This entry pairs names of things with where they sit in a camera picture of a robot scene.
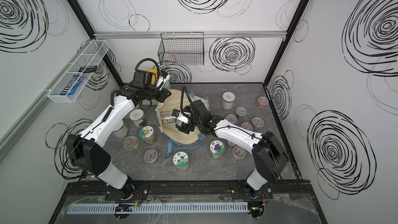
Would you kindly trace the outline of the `purple flower label jar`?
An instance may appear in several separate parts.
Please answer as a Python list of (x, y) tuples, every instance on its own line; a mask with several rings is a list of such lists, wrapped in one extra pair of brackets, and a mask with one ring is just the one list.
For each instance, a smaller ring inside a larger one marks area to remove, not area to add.
[(209, 150), (214, 159), (220, 159), (225, 153), (225, 145), (222, 141), (214, 140), (210, 143)]

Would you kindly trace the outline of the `red bee label seed jar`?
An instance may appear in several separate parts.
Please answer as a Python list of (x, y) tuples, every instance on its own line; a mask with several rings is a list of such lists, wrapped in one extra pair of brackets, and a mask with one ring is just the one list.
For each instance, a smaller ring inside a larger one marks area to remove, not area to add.
[(264, 108), (267, 107), (267, 105), (268, 105), (268, 99), (267, 99), (267, 97), (266, 97), (266, 96), (260, 96), (260, 97), (258, 98), (258, 108), (264, 109)]

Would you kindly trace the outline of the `yellow strip lid seed jar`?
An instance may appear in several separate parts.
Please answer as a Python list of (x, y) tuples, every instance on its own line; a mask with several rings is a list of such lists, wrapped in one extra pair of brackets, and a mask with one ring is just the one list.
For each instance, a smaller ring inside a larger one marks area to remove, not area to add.
[(235, 114), (238, 119), (243, 119), (247, 115), (247, 110), (244, 107), (239, 106), (236, 108)]

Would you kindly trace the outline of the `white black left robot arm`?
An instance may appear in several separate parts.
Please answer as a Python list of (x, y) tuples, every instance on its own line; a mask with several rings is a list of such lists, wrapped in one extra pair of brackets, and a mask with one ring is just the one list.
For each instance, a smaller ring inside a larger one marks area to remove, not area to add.
[(67, 161), (111, 186), (121, 199), (134, 195), (135, 187), (132, 179), (112, 164), (110, 154), (103, 147), (123, 118), (142, 101), (163, 103), (171, 96), (164, 87), (170, 79), (169, 73), (158, 64), (155, 67), (156, 73), (153, 73), (140, 70), (137, 65), (133, 80), (112, 91), (108, 108), (86, 129), (66, 139)]

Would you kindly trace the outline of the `dark label small jar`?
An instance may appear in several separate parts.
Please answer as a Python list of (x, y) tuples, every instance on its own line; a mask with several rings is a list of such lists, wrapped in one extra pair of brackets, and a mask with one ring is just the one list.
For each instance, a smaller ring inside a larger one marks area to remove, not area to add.
[(148, 149), (144, 154), (144, 160), (148, 164), (157, 163), (159, 158), (159, 153), (155, 149)]

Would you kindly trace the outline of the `purple stripe label jar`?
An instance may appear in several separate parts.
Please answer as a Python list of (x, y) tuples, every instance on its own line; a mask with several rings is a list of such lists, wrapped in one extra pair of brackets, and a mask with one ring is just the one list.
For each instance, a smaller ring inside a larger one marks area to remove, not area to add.
[(172, 113), (161, 113), (161, 122), (162, 124), (171, 124), (175, 123), (176, 118), (172, 116)]

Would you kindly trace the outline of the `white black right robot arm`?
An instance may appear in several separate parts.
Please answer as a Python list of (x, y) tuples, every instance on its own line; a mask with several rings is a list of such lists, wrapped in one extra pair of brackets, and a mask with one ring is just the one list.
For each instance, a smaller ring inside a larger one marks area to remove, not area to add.
[(264, 186), (282, 178), (281, 172), (289, 162), (284, 146), (275, 134), (258, 133), (238, 127), (225, 118), (213, 115), (200, 100), (193, 101), (185, 86), (181, 88), (180, 106), (173, 110), (179, 132), (189, 134), (198, 129), (204, 135), (228, 140), (252, 154), (255, 169), (245, 183), (245, 194), (251, 198)]

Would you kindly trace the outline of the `cream canvas bag blue handles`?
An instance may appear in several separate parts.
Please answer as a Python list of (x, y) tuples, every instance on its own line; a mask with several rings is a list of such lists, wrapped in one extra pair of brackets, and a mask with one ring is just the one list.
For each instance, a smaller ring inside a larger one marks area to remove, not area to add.
[[(190, 105), (190, 101), (200, 100), (209, 109), (207, 98), (195, 96), (193, 93), (188, 93), (181, 99), (181, 91), (176, 89), (170, 90), (169, 96), (164, 103), (159, 103), (155, 109), (161, 133), (167, 136), (168, 154), (173, 151), (182, 150), (189, 151), (198, 149), (204, 144), (205, 136), (197, 127), (193, 131), (186, 134), (178, 130), (187, 123), (188, 118), (179, 113), (182, 108)], [(172, 115), (173, 112), (178, 112), (177, 117)]]

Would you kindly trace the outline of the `clear lid red seed jar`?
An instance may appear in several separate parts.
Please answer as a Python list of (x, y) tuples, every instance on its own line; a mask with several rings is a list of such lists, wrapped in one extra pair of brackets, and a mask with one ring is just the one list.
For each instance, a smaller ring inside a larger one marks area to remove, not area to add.
[(234, 114), (228, 114), (228, 115), (226, 116), (226, 120), (227, 120), (228, 122), (232, 123), (232, 124), (236, 124), (237, 121), (238, 121), (236, 115), (234, 115)]

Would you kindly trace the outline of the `silver label jar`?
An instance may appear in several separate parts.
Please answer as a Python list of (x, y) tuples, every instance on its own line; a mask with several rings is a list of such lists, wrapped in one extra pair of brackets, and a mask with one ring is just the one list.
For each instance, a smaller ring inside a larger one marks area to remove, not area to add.
[(224, 110), (231, 110), (235, 101), (235, 94), (232, 92), (225, 92), (222, 95), (221, 106)]

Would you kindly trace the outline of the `white orange label jar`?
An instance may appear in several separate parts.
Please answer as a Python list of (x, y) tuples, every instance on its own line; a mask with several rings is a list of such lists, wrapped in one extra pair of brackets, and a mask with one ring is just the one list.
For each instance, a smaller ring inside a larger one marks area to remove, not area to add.
[(189, 155), (184, 151), (176, 152), (173, 156), (173, 165), (177, 172), (183, 173), (188, 170), (190, 164)]

